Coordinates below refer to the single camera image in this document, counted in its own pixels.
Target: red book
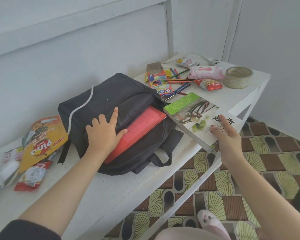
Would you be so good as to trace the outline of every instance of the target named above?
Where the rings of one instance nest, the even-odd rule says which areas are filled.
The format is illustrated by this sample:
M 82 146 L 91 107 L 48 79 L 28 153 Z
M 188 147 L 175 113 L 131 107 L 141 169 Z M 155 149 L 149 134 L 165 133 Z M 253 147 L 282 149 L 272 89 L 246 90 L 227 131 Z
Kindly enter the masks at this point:
M 139 141 L 145 134 L 164 120 L 166 114 L 149 106 L 127 129 L 116 148 L 108 155 L 104 163 L 108 164 L 117 156 Z

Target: floor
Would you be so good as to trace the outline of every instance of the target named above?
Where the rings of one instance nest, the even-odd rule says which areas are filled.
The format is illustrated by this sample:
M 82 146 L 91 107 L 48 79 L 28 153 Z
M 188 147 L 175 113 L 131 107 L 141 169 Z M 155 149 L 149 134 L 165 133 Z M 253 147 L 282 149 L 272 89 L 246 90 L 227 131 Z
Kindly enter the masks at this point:
M 247 161 L 287 201 L 300 188 L 300 142 L 264 123 L 248 118 L 240 132 Z M 138 239 L 212 165 L 216 152 L 203 149 L 114 227 L 104 239 Z M 221 220 L 232 240 L 266 239 L 225 166 L 217 169 L 168 219 L 161 229 L 201 228 L 196 213 L 207 209 Z

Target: sock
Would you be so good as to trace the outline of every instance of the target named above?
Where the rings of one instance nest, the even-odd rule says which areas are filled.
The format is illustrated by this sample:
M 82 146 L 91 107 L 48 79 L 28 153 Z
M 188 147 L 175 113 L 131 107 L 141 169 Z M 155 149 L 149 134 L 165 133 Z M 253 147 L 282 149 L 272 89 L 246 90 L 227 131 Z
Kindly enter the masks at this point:
M 224 240 L 231 240 L 225 227 L 212 212 L 208 210 L 200 210 L 198 212 L 198 219 L 202 229 L 218 235 Z

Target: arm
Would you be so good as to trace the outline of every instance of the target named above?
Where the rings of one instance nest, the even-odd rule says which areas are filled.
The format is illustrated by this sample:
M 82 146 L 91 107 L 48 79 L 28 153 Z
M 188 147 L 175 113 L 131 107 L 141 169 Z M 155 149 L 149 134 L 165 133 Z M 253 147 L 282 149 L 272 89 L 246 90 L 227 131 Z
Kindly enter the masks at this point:
M 117 117 L 118 108 L 115 108 L 109 123 L 103 114 L 99 116 L 100 123 L 97 119 L 92 120 L 93 127 L 86 127 L 89 147 L 85 155 L 19 219 L 37 223 L 59 236 L 64 233 L 94 175 L 128 132 L 125 129 L 116 135 Z
M 241 137 L 221 115 L 228 136 L 215 126 L 221 161 L 238 184 L 244 199 L 268 239 L 300 239 L 300 213 L 293 208 L 244 158 Z

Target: tabletop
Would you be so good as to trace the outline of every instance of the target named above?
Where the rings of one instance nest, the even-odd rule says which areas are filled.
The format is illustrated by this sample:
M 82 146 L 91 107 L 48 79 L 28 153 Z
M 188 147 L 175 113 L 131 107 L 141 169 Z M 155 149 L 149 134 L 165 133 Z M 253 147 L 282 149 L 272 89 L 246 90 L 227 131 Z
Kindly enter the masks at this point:
M 200 56 L 195 54 L 189 56 L 199 62 L 204 62 Z M 177 58 L 177 56 L 173 57 L 165 63 Z M 162 65 L 163 67 L 176 68 L 178 72 L 184 70 L 184 68 L 176 65 L 174 61 L 168 65 Z M 220 62 L 218 66 L 222 67 L 223 71 L 225 71 L 234 65 Z M 238 105 L 247 100 L 261 84 L 270 78 L 270 75 L 267 73 L 253 72 L 250 85 L 241 90 L 230 89 L 224 86 L 223 89 L 207 92 L 193 84 L 183 92 L 195 92 L 199 96 L 237 116 L 245 108 L 242 105 Z M 181 78 L 185 78 L 187 75 L 188 73 L 186 72 L 181 75 Z M 144 73 L 135 79 L 144 83 Z M 178 86 L 180 85 L 172 85 L 173 89 L 176 89 Z M 176 95 L 169 102 L 173 102 L 180 97 L 181 95 Z M 0 148 L 0 160 L 4 152 L 20 145 L 21 139 Z M 97 173 L 84 194 L 62 239 L 77 239 L 82 234 L 84 234 L 82 236 L 84 237 L 89 233 L 103 237 L 200 149 L 201 147 L 185 134 L 173 151 L 171 166 L 159 168 L 153 164 L 149 164 L 137 175 L 132 172 L 120 176 L 108 176 Z M 73 145 L 70 146 L 63 164 L 56 163 L 59 156 L 60 152 L 54 157 L 53 161 L 55 163 L 47 170 L 41 186 L 36 191 L 15 192 L 13 191 L 15 183 L 9 187 L 0 189 L 0 231 L 11 220 L 20 216 L 25 209 L 54 185 L 79 160 L 78 153 Z

